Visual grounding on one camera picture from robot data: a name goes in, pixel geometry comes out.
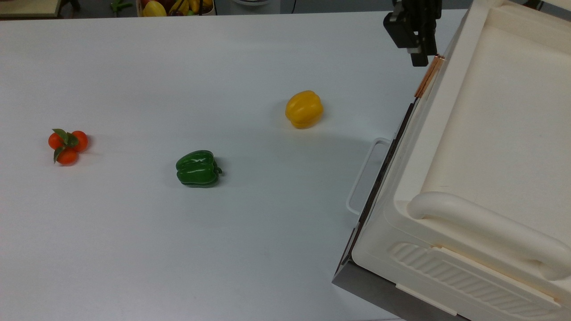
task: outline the white table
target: white table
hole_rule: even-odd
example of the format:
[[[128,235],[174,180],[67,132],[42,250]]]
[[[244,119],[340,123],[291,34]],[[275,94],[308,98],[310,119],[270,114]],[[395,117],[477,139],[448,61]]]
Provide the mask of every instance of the white table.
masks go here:
[[[367,148],[425,71],[385,15],[0,22],[0,319],[393,318],[331,284]],[[325,116],[296,130],[306,89]],[[51,128],[93,144],[54,165]],[[197,149],[220,185],[177,181]]]

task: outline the green bell pepper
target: green bell pepper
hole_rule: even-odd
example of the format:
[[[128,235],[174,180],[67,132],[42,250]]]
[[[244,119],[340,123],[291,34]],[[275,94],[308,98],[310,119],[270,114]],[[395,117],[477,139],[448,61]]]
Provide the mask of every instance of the green bell pepper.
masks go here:
[[[183,185],[211,187],[218,182],[222,170],[216,164],[214,155],[208,150],[189,153],[176,163],[176,177]]]

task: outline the ridged panel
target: ridged panel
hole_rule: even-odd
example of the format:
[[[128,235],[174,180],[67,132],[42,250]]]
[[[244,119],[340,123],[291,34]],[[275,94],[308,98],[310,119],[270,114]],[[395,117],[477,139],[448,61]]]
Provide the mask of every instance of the ridged panel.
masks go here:
[[[403,266],[511,316],[530,318],[551,313],[535,302],[511,293],[484,278],[441,259],[430,257],[427,252],[427,249],[415,244],[399,243],[393,247],[391,255]]]

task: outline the orange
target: orange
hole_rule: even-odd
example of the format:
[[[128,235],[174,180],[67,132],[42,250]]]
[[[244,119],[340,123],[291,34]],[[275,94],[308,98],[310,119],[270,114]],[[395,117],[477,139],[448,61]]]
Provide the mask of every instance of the orange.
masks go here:
[[[73,147],[73,150],[77,152],[85,150],[87,148],[87,145],[89,144],[89,139],[87,139],[87,135],[80,130],[76,130],[71,134],[77,137],[78,140],[78,144]]]
[[[62,139],[59,137],[58,134],[53,133],[50,135],[50,137],[47,139],[47,143],[50,145],[51,148],[58,149],[60,147],[63,146],[63,141]]]
[[[58,163],[62,165],[72,165],[77,161],[77,152],[73,149],[66,148],[58,155]]]

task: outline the copper strip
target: copper strip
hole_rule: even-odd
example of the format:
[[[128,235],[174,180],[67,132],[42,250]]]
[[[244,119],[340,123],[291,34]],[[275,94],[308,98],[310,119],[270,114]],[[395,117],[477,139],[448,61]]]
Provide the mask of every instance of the copper strip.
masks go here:
[[[420,98],[424,95],[424,92],[428,88],[428,85],[432,81],[432,78],[440,70],[442,63],[444,62],[444,56],[435,55],[430,66],[428,67],[427,73],[424,75],[423,81],[420,82],[419,88],[416,90],[415,97]]]

